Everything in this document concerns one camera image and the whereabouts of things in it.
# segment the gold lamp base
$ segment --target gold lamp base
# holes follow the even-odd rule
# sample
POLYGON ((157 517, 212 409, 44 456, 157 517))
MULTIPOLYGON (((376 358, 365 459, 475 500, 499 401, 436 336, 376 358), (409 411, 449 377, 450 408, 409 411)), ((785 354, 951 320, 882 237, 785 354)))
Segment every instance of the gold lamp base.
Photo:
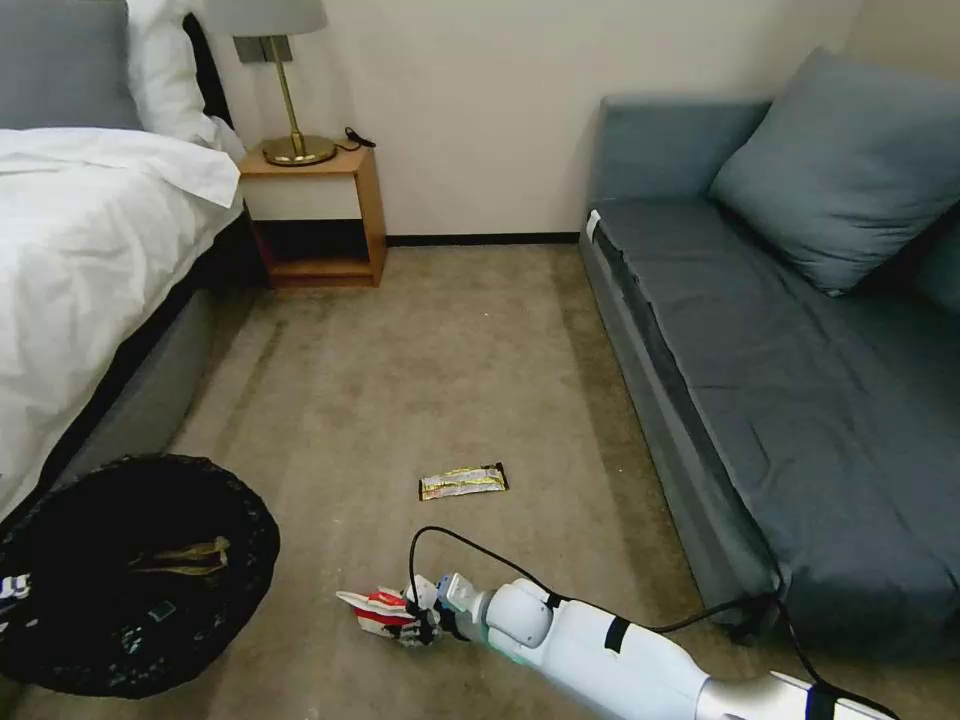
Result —
POLYGON ((299 148, 292 136, 268 140, 263 145, 263 159, 271 165, 299 167, 322 163, 337 154, 333 140, 319 135, 301 136, 300 139, 299 148))

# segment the nightstand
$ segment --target nightstand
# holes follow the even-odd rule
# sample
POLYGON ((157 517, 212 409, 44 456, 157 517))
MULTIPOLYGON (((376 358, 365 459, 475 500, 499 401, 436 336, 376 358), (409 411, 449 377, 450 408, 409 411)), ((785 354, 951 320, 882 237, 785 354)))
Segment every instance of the nightstand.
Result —
POLYGON ((257 147, 240 175, 273 287, 380 285, 387 244, 373 150, 281 167, 257 147))

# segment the gray throw pillow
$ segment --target gray throw pillow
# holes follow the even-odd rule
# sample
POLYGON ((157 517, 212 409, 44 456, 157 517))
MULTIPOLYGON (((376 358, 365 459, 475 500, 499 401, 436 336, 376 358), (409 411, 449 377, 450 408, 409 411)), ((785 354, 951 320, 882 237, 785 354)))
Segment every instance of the gray throw pillow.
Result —
POLYGON ((930 228, 930 248, 911 277, 914 289, 960 314, 960 205, 930 228))
POLYGON ((960 199, 960 84, 817 50, 712 193, 846 292, 960 199))
POLYGON ((124 0, 0 0, 0 128, 140 130, 124 0))

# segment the sofa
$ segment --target sofa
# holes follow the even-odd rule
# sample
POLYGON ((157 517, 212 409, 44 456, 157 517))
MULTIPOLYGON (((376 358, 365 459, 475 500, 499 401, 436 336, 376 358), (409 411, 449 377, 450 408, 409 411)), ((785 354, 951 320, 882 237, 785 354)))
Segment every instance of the sofa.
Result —
POLYGON ((600 313, 704 604, 758 598, 723 627, 762 636, 778 597, 807 645, 956 657, 960 317, 898 261, 829 297, 711 199, 768 108, 604 101, 580 238, 600 313))

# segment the white bedsheet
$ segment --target white bedsheet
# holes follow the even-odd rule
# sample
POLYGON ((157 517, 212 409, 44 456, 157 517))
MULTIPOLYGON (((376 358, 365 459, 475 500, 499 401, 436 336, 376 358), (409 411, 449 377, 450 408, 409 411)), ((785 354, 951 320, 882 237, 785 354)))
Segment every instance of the white bedsheet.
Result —
POLYGON ((128 130, 0 130, 0 519, 117 346, 240 212, 222 152, 128 130))

